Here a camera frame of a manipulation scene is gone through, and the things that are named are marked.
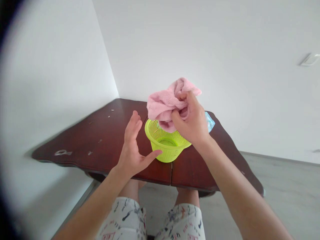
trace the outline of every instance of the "light switch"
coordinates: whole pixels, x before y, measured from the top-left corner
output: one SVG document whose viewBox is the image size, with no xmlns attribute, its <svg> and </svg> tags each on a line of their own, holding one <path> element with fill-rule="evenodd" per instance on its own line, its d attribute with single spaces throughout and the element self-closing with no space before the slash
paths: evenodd
<svg viewBox="0 0 320 240">
<path fill-rule="evenodd" d="M 316 61 L 318 61 L 318 59 L 320 58 L 320 54 L 312 54 L 310 53 L 300 64 L 300 66 L 306 66 L 309 67 L 313 64 L 316 63 Z"/>
</svg>

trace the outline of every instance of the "wrist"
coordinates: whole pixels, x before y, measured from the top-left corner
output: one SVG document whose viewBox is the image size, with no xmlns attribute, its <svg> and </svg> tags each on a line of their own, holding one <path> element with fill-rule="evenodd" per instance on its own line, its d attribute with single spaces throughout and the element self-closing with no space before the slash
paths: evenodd
<svg viewBox="0 0 320 240">
<path fill-rule="evenodd" d="M 209 134 L 207 134 L 199 138 L 192 145 L 198 150 L 198 149 L 208 147 L 208 145 L 212 144 L 212 141 L 215 141 L 215 140 Z"/>
<path fill-rule="evenodd" d="M 115 176 L 120 181 L 123 180 L 125 182 L 128 182 L 133 177 L 130 173 L 128 173 L 123 167 L 119 166 L 118 164 L 111 169 L 109 175 L 110 174 Z"/>
<path fill-rule="evenodd" d="M 209 138 L 205 138 L 202 141 L 197 142 L 194 147 L 200 153 L 203 159 L 206 160 L 207 155 L 212 156 L 219 146 L 217 142 L 209 135 Z"/>
</svg>

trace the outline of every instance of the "baseboard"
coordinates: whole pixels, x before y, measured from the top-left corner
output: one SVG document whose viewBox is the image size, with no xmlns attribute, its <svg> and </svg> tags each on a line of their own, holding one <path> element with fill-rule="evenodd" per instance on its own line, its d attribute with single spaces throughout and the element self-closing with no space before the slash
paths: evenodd
<svg viewBox="0 0 320 240">
<path fill-rule="evenodd" d="M 293 160 L 293 159 L 288 159 L 288 158 L 272 157 L 272 156 L 268 156 L 268 155 L 263 155 L 263 154 L 258 154 L 258 153 L 251 153 L 251 152 L 244 152 L 244 151 L 239 151 L 239 152 L 242 155 L 249 155 L 249 156 L 261 157 L 261 158 L 268 158 L 268 159 L 277 160 L 277 161 L 284 161 L 284 162 L 291 162 L 291 163 L 298 163 L 298 164 L 304 164 L 304 165 L 311 165 L 311 166 L 320 167 L 319 163 L 304 162 L 304 161 Z"/>
<path fill-rule="evenodd" d="M 74 208 L 71 210 L 67 218 L 63 221 L 57 232 L 54 234 L 52 238 L 55 237 L 55 235 L 61 230 L 61 228 L 72 218 L 72 216 L 77 212 L 77 210 L 84 204 L 84 202 L 91 196 L 91 194 L 94 192 L 94 190 L 99 186 L 100 183 L 96 180 L 93 180 L 90 186 L 87 188 L 87 190 L 84 192 L 82 197 L 79 199 L 77 204 L 74 206 Z"/>
</svg>

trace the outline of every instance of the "hand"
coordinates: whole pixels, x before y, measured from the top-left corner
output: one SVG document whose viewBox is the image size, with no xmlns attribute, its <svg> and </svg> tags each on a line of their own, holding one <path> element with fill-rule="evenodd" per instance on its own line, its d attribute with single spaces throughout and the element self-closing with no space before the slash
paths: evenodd
<svg viewBox="0 0 320 240">
<path fill-rule="evenodd" d="M 198 102 L 192 91 L 180 95 L 181 100 L 187 99 L 189 107 L 188 118 L 183 121 L 178 110 L 171 114 L 174 126 L 182 137 L 193 145 L 206 141 L 210 137 L 203 107 Z"/>
<path fill-rule="evenodd" d="M 133 111 L 130 121 L 124 133 L 124 144 L 120 154 L 119 162 L 115 168 L 128 177 L 133 177 L 137 173 L 149 166 L 149 164 L 162 153 L 161 150 L 151 152 L 144 157 L 139 153 L 137 145 L 137 135 L 141 129 L 142 121 L 137 111 Z"/>
</svg>

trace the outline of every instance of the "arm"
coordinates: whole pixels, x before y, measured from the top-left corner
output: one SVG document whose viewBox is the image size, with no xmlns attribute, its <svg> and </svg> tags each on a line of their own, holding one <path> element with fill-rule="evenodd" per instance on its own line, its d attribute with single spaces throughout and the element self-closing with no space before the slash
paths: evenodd
<svg viewBox="0 0 320 240">
<path fill-rule="evenodd" d="M 180 98 L 187 99 L 190 113 L 183 121 L 174 111 L 174 125 L 203 157 L 243 239 L 293 239 L 269 205 L 211 138 L 204 109 L 192 92 Z"/>
<path fill-rule="evenodd" d="M 161 150 L 156 150 L 146 157 L 139 154 L 136 138 L 141 126 L 140 116 L 134 111 L 125 131 L 118 164 L 73 218 L 57 233 L 55 240 L 94 239 L 126 183 L 162 153 Z"/>
</svg>

